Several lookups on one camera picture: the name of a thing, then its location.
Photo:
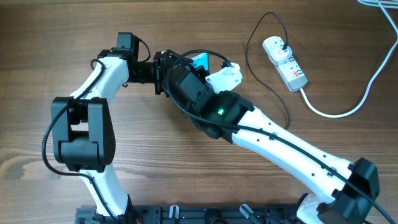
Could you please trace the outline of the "turquoise screen smartphone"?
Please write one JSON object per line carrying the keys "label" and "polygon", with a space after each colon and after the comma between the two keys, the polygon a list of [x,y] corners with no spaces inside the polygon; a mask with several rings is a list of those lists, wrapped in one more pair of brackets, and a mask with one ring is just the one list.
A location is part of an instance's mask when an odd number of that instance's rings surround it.
{"label": "turquoise screen smartphone", "polygon": [[208,53],[202,53],[192,58],[193,62],[190,64],[194,68],[204,68],[206,71],[209,70],[209,55]]}

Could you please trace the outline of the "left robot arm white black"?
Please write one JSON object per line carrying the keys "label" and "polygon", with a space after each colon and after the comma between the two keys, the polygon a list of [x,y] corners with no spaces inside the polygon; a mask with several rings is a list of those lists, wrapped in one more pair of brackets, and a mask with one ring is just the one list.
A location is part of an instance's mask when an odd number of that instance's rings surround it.
{"label": "left robot arm white black", "polygon": [[143,41],[120,32],[116,46],[102,50],[91,61],[92,73],[68,97],[56,97],[52,121],[42,143],[45,165],[62,176],[84,181],[96,208],[89,216],[98,223],[139,223],[140,216],[119,183],[113,166],[116,139],[109,112],[119,89],[128,82],[154,83],[160,93],[162,76],[177,59],[171,50],[159,52],[153,62],[140,61]]}

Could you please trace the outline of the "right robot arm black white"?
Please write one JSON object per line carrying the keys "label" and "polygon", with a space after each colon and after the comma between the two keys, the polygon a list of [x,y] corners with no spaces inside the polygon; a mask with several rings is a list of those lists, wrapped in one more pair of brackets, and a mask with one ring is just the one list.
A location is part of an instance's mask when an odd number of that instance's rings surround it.
{"label": "right robot arm black white", "polygon": [[227,82],[238,65],[208,77],[191,65],[173,66],[165,81],[170,98],[195,126],[213,139],[249,149],[270,160],[310,190],[294,215],[302,223],[364,223],[377,207],[376,166],[325,153],[271,121]]}

